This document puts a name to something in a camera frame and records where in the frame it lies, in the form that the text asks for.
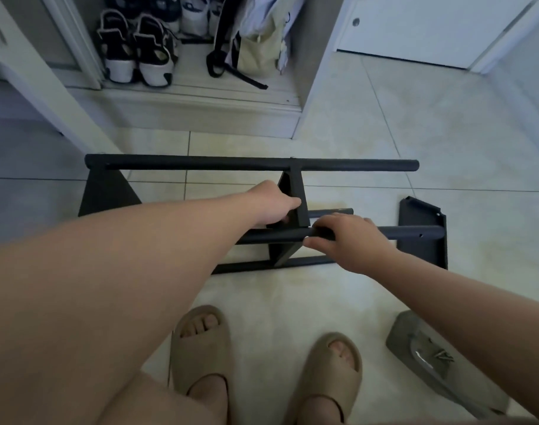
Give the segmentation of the black metal tube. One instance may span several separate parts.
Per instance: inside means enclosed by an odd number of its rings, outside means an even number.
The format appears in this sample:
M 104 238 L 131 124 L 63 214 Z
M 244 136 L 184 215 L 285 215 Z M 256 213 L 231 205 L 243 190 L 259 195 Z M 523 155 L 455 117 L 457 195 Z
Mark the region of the black metal tube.
M 446 229 L 434 225 L 379 227 L 389 240 L 439 240 L 446 235 Z M 251 229 L 236 245 L 277 244 L 302 242 L 307 237 L 320 237 L 335 241 L 335 234 L 325 227 L 302 227 L 287 229 Z

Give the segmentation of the person's right hand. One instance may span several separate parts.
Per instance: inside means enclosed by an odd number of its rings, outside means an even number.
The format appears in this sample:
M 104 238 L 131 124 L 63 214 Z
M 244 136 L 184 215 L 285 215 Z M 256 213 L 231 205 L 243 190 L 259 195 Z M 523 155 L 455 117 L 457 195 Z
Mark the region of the person's right hand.
M 337 264 L 347 271 L 374 277 L 397 256 L 395 246 L 368 218 L 334 213 L 319 218 L 314 227 L 329 228 L 337 242 Z

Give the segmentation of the black metal side panel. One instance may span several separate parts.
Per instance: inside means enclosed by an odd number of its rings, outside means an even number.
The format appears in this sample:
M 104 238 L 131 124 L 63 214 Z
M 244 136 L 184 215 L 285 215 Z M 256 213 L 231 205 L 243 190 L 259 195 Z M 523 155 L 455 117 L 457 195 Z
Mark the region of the black metal side panel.
M 440 207 L 408 196 L 400 201 L 398 225 L 400 227 L 437 226 L 443 228 L 444 235 L 441 238 L 426 239 L 422 236 L 416 239 L 397 240 L 396 247 L 430 264 L 448 269 L 447 217 Z

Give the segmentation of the person's left forearm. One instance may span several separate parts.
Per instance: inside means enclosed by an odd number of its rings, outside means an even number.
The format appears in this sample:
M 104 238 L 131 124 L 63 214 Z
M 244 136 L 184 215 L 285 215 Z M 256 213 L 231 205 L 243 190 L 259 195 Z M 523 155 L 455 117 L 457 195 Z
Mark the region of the person's left forearm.
M 90 215 L 0 247 L 0 425 L 93 425 L 261 223 L 253 192 Z

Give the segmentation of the black and white sneaker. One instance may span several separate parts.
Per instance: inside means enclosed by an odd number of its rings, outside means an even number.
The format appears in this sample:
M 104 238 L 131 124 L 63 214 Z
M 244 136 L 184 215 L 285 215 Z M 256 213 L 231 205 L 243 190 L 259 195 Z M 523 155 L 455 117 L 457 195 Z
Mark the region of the black and white sneaker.
M 179 59 L 178 41 L 172 30 L 153 15 L 143 13 L 132 36 L 144 84 L 153 88 L 170 86 Z
M 101 12 L 96 29 L 104 77 L 115 84 L 132 84 L 136 80 L 137 61 L 130 25 L 120 11 L 107 8 Z

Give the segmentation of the grey plastic hardware bag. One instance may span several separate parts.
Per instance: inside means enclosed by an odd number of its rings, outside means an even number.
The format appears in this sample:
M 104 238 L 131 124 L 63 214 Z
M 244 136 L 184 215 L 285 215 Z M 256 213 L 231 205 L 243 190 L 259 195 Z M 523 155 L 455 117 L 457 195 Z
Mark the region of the grey plastic hardware bag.
M 430 358 L 425 348 L 427 336 L 445 348 L 455 362 Z M 489 419 L 507 413 L 510 397 L 412 311 L 397 315 L 386 347 L 431 390 L 475 418 Z

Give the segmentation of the person's leg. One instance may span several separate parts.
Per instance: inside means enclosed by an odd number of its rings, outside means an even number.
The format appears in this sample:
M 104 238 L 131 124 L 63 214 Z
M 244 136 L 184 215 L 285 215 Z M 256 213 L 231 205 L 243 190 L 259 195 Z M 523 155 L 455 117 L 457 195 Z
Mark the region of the person's leg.
M 354 366 L 351 353 L 341 342 L 330 344 L 330 348 Z M 344 425 L 340 422 L 339 412 L 333 402 L 316 397 L 309 399 L 301 408 L 298 425 Z
M 202 333 L 216 325 L 214 316 L 200 317 L 183 335 Z M 231 425 L 236 421 L 234 404 L 233 388 L 229 393 L 220 376 L 206 376 L 188 395 L 181 395 L 140 373 L 114 397 L 98 425 Z

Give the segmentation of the beige tote bag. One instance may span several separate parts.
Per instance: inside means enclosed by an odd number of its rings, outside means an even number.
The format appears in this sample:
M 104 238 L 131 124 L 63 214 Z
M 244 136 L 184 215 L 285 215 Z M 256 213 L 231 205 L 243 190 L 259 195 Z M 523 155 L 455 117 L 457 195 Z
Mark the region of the beige tote bag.
M 247 76 L 262 78 L 275 72 L 282 72 L 289 57 L 288 38 L 285 28 L 289 14 L 275 20 L 269 18 L 269 24 L 259 33 L 249 36 L 236 35 L 238 43 L 235 68 Z

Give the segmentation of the white cabinet door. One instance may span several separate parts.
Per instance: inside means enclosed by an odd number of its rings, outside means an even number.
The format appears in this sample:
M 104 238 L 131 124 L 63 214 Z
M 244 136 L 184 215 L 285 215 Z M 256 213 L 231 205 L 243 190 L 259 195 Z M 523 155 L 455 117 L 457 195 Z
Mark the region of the white cabinet door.
M 85 154 L 121 153 L 34 49 L 1 0 L 0 73 L 54 128 Z

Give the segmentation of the pile of dark screws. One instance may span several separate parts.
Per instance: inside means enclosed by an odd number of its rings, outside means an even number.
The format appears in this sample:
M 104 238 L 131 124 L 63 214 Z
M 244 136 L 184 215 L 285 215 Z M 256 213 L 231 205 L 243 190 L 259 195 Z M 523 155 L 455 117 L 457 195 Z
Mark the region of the pile of dark screws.
M 454 357 L 430 336 L 427 336 L 425 338 L 425 348 L 428 352 L 428 356 L 433 360 L 438 360 L 446 363 L 455 362 Z

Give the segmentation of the person's right leg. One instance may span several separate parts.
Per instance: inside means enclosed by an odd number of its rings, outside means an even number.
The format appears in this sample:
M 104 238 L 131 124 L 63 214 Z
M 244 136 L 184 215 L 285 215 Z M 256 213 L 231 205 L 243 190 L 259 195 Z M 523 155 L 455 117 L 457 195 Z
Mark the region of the person's right leg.
M 341 342 L 330 344 L 330 348 L 354 366 L 351 353 Z M 298 425 L 344 425 L 340 422 L 339 412 L 333 402 L 316 397 L 309 399 L 301 408 Z

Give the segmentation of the black strapped bag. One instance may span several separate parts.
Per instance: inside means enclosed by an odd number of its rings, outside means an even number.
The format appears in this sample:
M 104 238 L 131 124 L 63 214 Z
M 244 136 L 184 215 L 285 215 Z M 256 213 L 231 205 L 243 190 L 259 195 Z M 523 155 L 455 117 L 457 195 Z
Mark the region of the black strapped bag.
M 226 35 L 234 25 L 238 8 L 244 0 L 224 0 L 223 7 L 218 20 L 217 33 L 214 37 L 213 50 L 206 57 L 208 74 L 212 78 L 220 78 L 224 72 L 229 72 L 234 77 L 250 84 L 260 90 L 265 91 L 268 86 L 244 75 L 237 68 L 226 62 L 228 52 L 223 50 L 226 42 Z

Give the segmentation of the person's right forearm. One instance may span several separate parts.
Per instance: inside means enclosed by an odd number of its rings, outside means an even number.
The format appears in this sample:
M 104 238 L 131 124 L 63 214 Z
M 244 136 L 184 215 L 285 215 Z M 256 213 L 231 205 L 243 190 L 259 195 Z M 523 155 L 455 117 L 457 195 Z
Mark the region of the person's right forearm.
M 393 250 L 367 274 L 539 420 L 539 302 Z

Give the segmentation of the person's left leg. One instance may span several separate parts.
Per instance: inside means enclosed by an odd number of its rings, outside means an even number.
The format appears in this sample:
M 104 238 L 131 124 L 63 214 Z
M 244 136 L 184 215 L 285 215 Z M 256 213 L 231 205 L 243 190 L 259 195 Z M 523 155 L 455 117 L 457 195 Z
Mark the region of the person's left leg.
M 202 333 L 216 325 L 214 316 L 200 317 L 183 335 Z M 234 404 L 233 388 L 229 393 L 220 376 L 206 376 L 188 395 L 181 395 L 140 373 L 114 397 L 98 425 L 231 425 L 236 421 Z

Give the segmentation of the person's left hand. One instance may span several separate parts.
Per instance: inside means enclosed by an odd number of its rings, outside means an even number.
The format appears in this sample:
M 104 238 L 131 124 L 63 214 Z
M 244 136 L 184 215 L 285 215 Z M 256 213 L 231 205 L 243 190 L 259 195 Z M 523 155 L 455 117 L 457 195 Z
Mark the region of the person's left hand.
M 277 184 L 269 180 L 263 181 L 245 192 L 249 206 L 253 208 L 255 227 L 288 221 L 288 214 L 297 208 L 291 211 L 277 211 L 277 197 L 280 195 L 287 194 L 282 192 Z

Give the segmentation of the white shoe cabinet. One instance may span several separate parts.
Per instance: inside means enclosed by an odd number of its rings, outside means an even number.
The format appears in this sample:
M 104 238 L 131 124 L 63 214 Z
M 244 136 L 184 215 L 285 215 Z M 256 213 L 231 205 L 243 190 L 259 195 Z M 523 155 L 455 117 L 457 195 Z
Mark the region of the white shoe cabinet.
M 8 6 L 17 5 L 17 0 L 1 1 L 10 14 Z M 39 3 L 74 54 L 79 71 L 47 65 L 103 131 L 150 128 L 295 139 L 326 76 L 350 0 L 306 1 L 293 25 L 291 59 L 283 75 L 267 78 L 266 91 L 256 91 L 228 73 L 211 78 L 206 65 L 209 50 L 199 45 L 183 47 L 174 83 L 166 90 L 112 84 L 98 72 L 101 63 L 75 1 Z M 1 73 L 0 119 L 50 123 Z

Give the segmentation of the beige foam slipper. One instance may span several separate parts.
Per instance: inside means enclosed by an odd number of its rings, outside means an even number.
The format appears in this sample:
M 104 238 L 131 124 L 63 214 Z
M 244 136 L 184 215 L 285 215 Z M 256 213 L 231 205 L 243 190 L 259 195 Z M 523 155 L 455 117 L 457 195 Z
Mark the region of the beige foam slipper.
M 341 342 L 347 348 L 354 366 L 330 348 L 334 342 Z M 316 397 L 333 402 L 344 424 L 356 403 L 362 377 L 362 357 L 352 340 L 342 333 L 324 334 L 308 354 L 282 425 L 298 425 L 301 408 Z
M 202 333 L 184 336 L 183 330 L 200 317 L 214 316 L 217 325 Z M 173 331 L 170 351 L 171 384 L 176 393 L 188 395 L 206 376 L 220 376 L 228 392 L 233 384 L 233 352 L 228 321 L 222 311 L 203 305 L 185 314 Z

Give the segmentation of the white fabric bag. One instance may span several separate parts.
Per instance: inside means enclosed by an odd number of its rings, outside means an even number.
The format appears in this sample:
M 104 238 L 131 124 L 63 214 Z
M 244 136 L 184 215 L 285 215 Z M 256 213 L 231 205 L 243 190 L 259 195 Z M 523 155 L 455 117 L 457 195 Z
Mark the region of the white fabric bag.
M 274 20 L 284 25 L 287 36 L 306 0 L 243 0 L 236 17 L 235 29 L 241 37 L 259 35 Z

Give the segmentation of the dark sneaker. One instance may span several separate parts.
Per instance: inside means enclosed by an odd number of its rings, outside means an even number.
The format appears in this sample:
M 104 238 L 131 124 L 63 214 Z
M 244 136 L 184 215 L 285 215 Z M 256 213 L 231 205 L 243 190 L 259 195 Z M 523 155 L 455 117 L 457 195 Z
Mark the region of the dark sneaker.
M 180 0 L 150 0 L 151 14 L 161 20 L 173 33 L 180 31 L 182 6 Z
M 124 16 L 134 17 L 144 12 L 150 0 L 104 0 L 108 8 L 116 9 Z

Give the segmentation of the black metal rack frame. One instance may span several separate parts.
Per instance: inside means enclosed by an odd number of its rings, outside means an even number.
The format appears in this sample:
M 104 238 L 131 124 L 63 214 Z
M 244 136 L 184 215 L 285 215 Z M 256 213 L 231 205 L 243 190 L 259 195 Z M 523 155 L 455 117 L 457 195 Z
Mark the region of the black metal rack frame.
M 269 229 L 255 229 L 237 245 L 262 244 L 268 247 L 264 261 L 217 265 L 212 275 L 266 271 L 332 264 L 326 256 L 294 258 L 302 240 L 313 234 L 310 219 L 332 210 L 309 211 L 303 184 L 304 171 L 406 172 L 417 171 L 420 163 L 406 159 L 338 159 L 338 158 L 263 158 L 89 154 L 84 162 L 89 169 L 78 216 L 141 204 L 137 193 L 125 179 L 124 171 L 280 171 L 281 192 L 301 199 L 286 223 Z

